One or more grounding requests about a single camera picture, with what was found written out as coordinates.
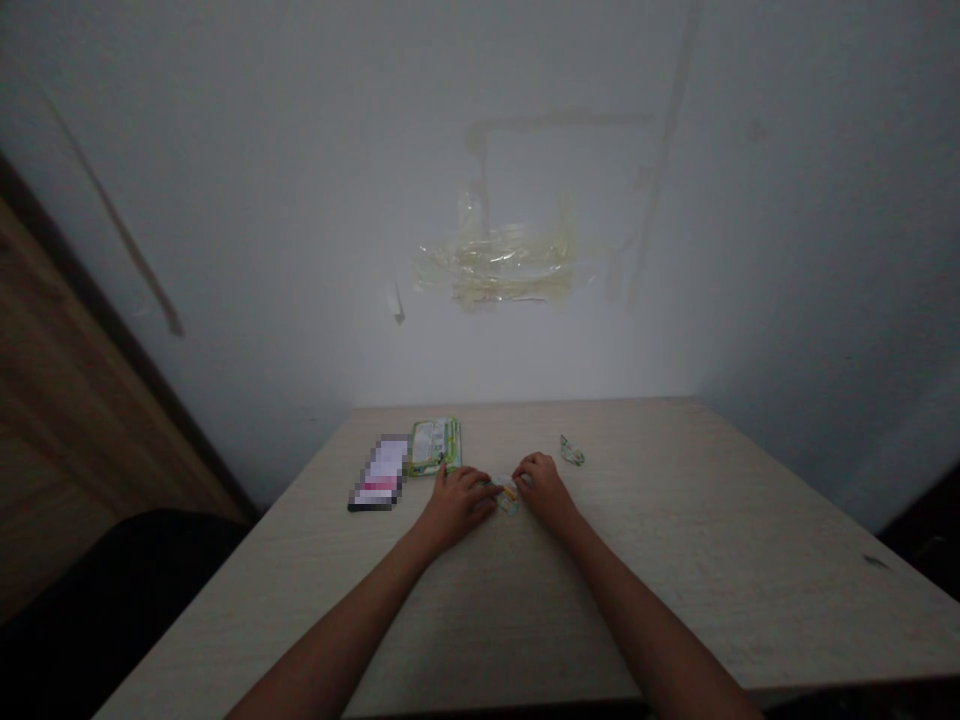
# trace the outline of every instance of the green packet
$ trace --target green packet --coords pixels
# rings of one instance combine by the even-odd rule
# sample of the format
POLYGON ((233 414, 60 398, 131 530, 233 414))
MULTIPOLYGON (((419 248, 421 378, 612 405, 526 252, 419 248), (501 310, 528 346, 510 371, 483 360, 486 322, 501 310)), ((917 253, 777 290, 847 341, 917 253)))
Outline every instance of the green packet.
POLYGON ((410 441, 411 477, 436 475, 443 462, 447 470, 463 466, 460 456, 460 421, 453 417, 421 420, 413 424, 410 441))

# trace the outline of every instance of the white wall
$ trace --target white wall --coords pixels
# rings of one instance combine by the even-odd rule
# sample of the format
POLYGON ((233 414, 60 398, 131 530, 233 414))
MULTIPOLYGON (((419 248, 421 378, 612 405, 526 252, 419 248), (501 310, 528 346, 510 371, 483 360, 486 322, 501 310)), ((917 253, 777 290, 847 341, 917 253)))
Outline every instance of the white wall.
POLYGON ((875 529, 960 454, 955 5, 707 2, 632 311, 636 248, 617 302, 602 265, 562 308, 414 292, 484 119, 651 113, 491 136, 493 222, 566 190, 629 237, 688 7, 7 2, 0 149, 261 505, 354 405, 698 394, 875 529))

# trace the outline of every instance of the wooden table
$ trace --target wooden table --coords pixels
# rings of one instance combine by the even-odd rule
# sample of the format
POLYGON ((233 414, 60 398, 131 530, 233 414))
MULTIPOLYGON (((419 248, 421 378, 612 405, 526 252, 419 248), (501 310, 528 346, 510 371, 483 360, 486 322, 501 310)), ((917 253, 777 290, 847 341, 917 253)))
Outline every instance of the wooden table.
MULTIPOLYGON (((381 433, 456 415, 464 460, 552 454, 584 516, 747 689, 960 674, 960 605, 691 399, 357 410, 100 718, 223 716, 411 526, 347 512, 381 433), (560 459, 560 433, 587 462, 560 459)), ((411 593, 347 716, 637 697, 561 548, 521 507, 411 593)))

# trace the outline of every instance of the forearm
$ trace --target forearm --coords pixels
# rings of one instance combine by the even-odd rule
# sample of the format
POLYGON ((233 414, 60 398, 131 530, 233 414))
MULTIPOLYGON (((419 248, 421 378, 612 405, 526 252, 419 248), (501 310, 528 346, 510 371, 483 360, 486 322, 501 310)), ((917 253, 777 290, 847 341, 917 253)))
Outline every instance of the forearm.
POLYGON ((560 539, 579 567, 630 673, 657 716, 760 717, 709 650, 576 515, 560 539))
POLYGON ((432 551, 412 533, 324 615, 229 717, 339 717, 432 551))

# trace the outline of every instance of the wooden door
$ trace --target wooden door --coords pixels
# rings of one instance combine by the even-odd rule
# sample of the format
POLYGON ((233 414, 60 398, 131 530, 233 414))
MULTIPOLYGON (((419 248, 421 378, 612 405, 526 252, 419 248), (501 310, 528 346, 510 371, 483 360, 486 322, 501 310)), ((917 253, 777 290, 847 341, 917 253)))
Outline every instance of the wooden door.
POLYGON ((0 622, 156 508, 247 520, 0 201, 0 622))

